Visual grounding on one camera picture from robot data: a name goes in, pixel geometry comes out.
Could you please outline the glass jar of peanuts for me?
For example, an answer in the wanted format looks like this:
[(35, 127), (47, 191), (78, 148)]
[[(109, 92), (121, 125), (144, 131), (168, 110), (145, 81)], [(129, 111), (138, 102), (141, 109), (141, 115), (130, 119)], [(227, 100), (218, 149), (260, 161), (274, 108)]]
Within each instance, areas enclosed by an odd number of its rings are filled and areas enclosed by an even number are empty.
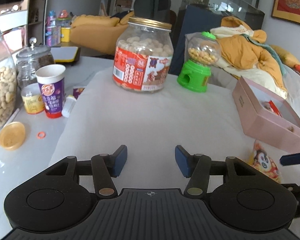
[(0, 31), (0, 129), (15, 109), (17, 71), (10, 50)]

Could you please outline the large snack jar gold lid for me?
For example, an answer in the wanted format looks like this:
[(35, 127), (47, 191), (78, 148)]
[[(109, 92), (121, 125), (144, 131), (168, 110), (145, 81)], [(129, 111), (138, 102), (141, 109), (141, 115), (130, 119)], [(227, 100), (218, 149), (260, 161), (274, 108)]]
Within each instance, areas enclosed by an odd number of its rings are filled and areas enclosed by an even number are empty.
[(114, 82), (125, 90), (154, 93), (164, 87), (173, 57), (169, 23), (131, 17), (118, 38)]

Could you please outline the yellow edged tray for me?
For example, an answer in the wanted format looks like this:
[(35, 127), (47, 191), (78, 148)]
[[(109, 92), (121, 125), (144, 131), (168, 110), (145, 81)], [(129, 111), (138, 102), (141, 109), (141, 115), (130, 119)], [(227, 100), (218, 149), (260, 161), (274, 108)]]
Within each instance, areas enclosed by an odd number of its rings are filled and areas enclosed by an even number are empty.
[(51, 54), (55, 63), (65, 63), (74, 65), (80, 59), (81, 48), (70, 47), (51, 47)]

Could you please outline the small yellow jar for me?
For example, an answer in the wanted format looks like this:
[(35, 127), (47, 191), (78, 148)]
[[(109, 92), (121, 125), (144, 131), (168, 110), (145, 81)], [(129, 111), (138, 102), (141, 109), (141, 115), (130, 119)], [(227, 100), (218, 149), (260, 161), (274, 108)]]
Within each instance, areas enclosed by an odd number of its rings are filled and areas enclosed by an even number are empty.
[(21, 90), (25, 111), (28, 114), (39, 114), (45, 110), (45, 104), (38, 83), (30, 84)]

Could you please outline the yellow pillow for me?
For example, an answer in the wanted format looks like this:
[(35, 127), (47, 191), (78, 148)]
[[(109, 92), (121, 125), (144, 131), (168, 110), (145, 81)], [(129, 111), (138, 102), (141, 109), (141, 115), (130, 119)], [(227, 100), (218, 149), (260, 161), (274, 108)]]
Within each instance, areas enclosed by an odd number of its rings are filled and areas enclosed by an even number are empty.
[(280, 46), (270, 45), (271, 48), (279, 55), (282, 63), (287, 65), (290, 68), (294, 68), (295, 65), (300, 65), (300, 61), (289, 51), (281, 48)]

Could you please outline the white tablecloth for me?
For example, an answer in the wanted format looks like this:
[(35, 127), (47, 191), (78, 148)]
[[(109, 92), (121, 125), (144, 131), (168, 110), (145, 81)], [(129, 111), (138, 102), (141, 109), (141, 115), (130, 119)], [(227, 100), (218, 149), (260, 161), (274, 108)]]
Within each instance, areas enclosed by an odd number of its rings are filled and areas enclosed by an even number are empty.
[(51, 163), (69, 155), (89, 160), (126, 145), (127, 162), (114, 179), (118, 190), (184, 189), (187, 179), (174, 157), (177, 145), (220, 161), (227, 156), (247, 160), (253, 151), (255, 141), (243, 133), (229, 89), (209, 85), (207, 92), (195, 93), (170, 75), (159, 92), (131, 92), (115, 84), (112, 68), (67, 73), (66, 92), (71, 94), (75, 86), (83, 86), (84, 92), (66, 121)]

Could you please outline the pink gift box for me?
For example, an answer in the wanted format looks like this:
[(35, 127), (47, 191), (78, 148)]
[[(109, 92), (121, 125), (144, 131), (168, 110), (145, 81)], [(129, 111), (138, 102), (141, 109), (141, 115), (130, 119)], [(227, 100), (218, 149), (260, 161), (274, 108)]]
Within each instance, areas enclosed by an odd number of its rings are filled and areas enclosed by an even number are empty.
[[(240, 78), (232, 92), (245, 135), (288, 153), (300, 152), (300, 118), (290, 104), (263, 86)], [(272, 100), (282, 117), (261, 105)]]

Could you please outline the orange and cream quilt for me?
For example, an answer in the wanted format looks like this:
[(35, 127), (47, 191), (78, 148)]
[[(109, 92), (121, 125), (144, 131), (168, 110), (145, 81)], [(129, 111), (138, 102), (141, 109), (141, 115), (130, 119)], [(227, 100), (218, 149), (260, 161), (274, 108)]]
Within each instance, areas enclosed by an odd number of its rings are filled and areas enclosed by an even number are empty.
[(286, 99), (288, 90), (283, 77), (286, 70), (277, 52), (266, 44), (265, 31), (253, 30), (242, 20), (227, 16), (213, 28), (221, 46), (221, 58), (215, 66), (232, 76), (245, 77)]

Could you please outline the glass jar with dark contents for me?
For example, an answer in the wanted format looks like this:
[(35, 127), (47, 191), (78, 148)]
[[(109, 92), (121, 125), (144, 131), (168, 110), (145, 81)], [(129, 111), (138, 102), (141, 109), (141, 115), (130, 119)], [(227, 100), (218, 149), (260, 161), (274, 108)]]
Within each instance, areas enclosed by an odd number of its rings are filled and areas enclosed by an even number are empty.
[(16, 55), (17, 83), (20, 90), (37, 83), (36, 71), (38, 69), (55, 63), (51, 48), (43, 44), (36, 45), (36, 43), (35, 37), (30, 38), (30, 45)]

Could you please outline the yellow jar lid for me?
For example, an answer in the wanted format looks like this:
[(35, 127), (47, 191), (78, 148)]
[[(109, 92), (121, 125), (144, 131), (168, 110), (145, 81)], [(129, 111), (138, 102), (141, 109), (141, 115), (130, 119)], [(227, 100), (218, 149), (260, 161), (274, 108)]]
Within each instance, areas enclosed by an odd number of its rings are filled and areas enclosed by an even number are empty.
[(6, 150), (18, 149), (26, 138), (26, 130), (21, 122), (11, 122), (0, 131), (0, 146)]

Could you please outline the red snack packet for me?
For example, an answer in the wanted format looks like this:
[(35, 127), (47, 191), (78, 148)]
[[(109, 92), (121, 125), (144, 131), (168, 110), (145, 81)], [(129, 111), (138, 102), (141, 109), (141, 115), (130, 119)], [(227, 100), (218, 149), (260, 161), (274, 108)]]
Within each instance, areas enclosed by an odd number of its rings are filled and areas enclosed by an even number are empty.
[(277, 108), (277, 106), (272, 100), (262, 101), (261, 105), (263, 106), (264, 109), (268, 110), (269, 112), (282, 117), (281, 112), (279, 111), (279, 109)]

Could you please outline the green gumball candy dispenser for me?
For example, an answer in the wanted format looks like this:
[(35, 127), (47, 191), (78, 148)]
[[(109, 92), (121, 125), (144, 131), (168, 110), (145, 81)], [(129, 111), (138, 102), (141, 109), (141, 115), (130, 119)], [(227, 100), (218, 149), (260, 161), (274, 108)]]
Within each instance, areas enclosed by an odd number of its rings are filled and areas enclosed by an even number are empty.
[(186, 52), (177, 82), (193, 92), (205, 93), (211, 76), (211, 66), (221, 57), (221, 46), (215, 35), (202, 31), (189, 39)]

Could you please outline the small white bottle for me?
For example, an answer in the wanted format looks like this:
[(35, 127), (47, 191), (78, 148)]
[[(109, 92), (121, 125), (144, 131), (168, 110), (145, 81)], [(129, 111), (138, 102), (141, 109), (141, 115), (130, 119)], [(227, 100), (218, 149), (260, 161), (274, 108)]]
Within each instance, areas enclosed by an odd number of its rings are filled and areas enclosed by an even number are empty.
[(65, 103), (64, 103), (63, 109), (62, 109), (63, 117), (68, 118), (70, 116), (70, 113), (71, 113), (73, 107), (75, 106), (76, 101), (77, 101), (77, 99), (72, 95), (69, 95), (66, 97)]

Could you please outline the dark jacket on chair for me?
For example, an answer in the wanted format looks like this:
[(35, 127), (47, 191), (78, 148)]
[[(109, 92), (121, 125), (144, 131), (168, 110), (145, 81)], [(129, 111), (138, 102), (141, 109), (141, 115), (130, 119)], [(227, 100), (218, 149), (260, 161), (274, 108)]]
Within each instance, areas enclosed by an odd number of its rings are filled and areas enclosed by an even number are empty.
[(170, 23), (171, 0), (134, 0), (135, 17)]

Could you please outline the yellow panda snack bag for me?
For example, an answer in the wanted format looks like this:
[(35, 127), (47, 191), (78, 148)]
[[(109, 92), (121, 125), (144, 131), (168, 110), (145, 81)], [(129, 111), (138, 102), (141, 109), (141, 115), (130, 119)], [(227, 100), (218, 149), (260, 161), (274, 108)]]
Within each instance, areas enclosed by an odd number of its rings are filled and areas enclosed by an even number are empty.
[(281, 174), (273, 159), (267, 154), (258, 140), (254, 141), (252, 153), (249, 155), (247, 163), (268, 176), (272, 180), (281, 184)]

